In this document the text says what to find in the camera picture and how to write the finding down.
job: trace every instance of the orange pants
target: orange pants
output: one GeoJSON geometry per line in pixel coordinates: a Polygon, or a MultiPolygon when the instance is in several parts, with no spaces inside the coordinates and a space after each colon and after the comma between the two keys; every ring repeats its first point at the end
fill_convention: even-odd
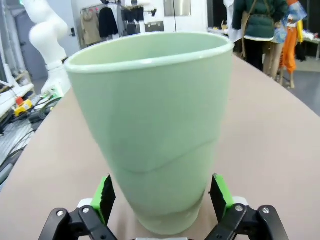
{"type": "Polygon", "coordinates": [[[286,40],[284,42],[280,67],[286,67],[287,72],[292,74],[297,68],[295,49],[297,45],[298,29],[296,27],[288,27],[287,32],[288,35],[286,36],[286,40]]]}

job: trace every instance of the light green plastic cup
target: light green plastic cup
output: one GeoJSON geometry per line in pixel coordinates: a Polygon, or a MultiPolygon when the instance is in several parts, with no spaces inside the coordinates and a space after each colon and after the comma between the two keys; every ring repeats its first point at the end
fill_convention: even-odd
{"type": "Polygon", "coordinates": [[[153,233],[178,234],[197,219],[233,47],[210,33],[148,33],[97,44],[65,63],[112,174],[153,233]]]}

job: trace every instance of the dark green sweater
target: dark green sweater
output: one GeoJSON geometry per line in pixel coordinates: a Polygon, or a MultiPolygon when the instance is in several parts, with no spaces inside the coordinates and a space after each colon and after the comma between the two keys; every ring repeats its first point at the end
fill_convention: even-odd
{"type": "MultiPolygon", "coordinates": [[[[245,35],[254,38],[270,39],[275,35],[275,23],[279,22],[288,11],[286,0],[266,0],[270,17],[264,0],[257,0],[248,20],[245,35]]],[[[232,27],[241,29],[243,13],[249,13],[254,0],[235,0],[232,27]]]]}

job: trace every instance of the beige tabletop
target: beige tabletop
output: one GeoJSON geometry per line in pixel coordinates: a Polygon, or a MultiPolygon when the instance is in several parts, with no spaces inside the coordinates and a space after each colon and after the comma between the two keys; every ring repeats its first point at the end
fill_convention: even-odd
{"type": "MultiPolygon", "coordinates": [[[[232,194],[251,207],[275,206],[290,240],[319,239],[320,119],[258,70],[237,58],[233,64],[212,173],[222,174],[232,194]]],[[[37,240],[51,210],[73,211],[109,173],[71,90],[40,126],[0,193],[0,239],[37,240]]],[[[138,223],[113,182],[113,233],[119,240],[157,237],[138,223]]],[[[204,240],[215,224],[206,194],[197,221],[180,236],[204,240]]]]}

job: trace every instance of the black trousers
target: black trousers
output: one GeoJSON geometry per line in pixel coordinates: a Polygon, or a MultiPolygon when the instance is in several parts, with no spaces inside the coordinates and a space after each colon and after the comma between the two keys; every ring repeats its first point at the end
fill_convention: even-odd
{"type": "Polygon", "coordinates": [[[262,56],[264,54],[264,41],[252,41],[249,39],[244,40],[246,61],[250,65],[254,66],[263,72],[264,65],[262,62],[262,56]]]}

